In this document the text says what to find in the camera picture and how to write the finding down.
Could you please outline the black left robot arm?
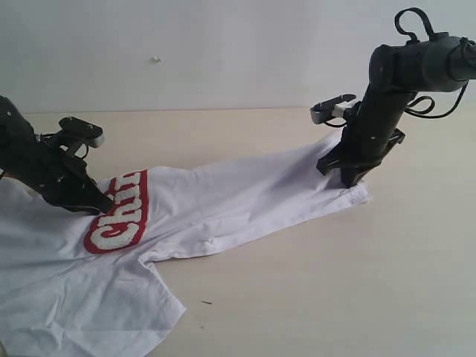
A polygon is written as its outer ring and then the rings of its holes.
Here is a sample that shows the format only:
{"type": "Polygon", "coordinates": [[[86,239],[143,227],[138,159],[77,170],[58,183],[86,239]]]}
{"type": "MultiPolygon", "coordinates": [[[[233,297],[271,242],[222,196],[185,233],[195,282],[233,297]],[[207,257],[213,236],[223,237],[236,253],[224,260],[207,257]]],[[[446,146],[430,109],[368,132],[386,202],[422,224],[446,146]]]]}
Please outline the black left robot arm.
{"type": "Polygon", "coordinates": [[[75,117],[59,121],[60,131],[36,134],[7,97],[1,97],[1,170],[37,192],[48,204],[91,215],[114,203],[100,191],[77,151],[98,148],[103,129],[75,117]]]}

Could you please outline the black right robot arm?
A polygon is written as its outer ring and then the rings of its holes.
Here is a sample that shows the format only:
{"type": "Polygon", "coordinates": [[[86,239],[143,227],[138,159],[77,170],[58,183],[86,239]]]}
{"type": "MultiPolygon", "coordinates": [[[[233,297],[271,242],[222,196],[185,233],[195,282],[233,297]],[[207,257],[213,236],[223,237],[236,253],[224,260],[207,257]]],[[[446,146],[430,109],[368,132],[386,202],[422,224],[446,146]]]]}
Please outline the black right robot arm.
{"type": "Polygon", "coordinates": [[[379,46],[370,58],[369,84],[360,101],[344,108],[342,103],[356,97],[342,94],[310,109],[315,124],[344,121],[340,141],[318,160],[318,171],[326,175],[339,170],[345,187],[357,185],[404,141],[405,134],[397,127],[404,114],[430,117],[427,110],[412,109],[421,102],[419,93],[464,93],[474,79],[475,42],[466,37],[441,33],[426,42],[379,46]]]}

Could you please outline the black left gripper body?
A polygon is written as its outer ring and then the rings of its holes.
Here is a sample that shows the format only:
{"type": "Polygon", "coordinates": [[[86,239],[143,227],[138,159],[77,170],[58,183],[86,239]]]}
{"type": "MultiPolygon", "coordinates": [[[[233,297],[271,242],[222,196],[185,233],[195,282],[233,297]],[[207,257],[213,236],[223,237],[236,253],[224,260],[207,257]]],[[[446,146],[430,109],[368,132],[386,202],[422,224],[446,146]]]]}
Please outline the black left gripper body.
{"type": "Polygon", "coordinates": [[[22,182],[48,204],[89,215],[108,213],[112,200],[86,171],[86,162],[77,155],[85,144],[38,141],[28,153],[22,182]]]}

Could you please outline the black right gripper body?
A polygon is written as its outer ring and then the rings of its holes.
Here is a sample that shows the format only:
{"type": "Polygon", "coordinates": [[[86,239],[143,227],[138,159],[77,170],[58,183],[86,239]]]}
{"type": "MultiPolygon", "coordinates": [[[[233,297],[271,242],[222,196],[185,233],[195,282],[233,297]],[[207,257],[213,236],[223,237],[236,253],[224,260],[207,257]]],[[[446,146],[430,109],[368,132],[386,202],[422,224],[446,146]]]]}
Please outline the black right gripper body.
{"type": "Polygon", "coordinates": [[[338,170],[345,187],[356,186],[405,137],[396,129],[403,112],[404,105],[393,100],[354,105],[348,110],[341,140],[318,160],[318,171],[326,175],[338,170]]]}

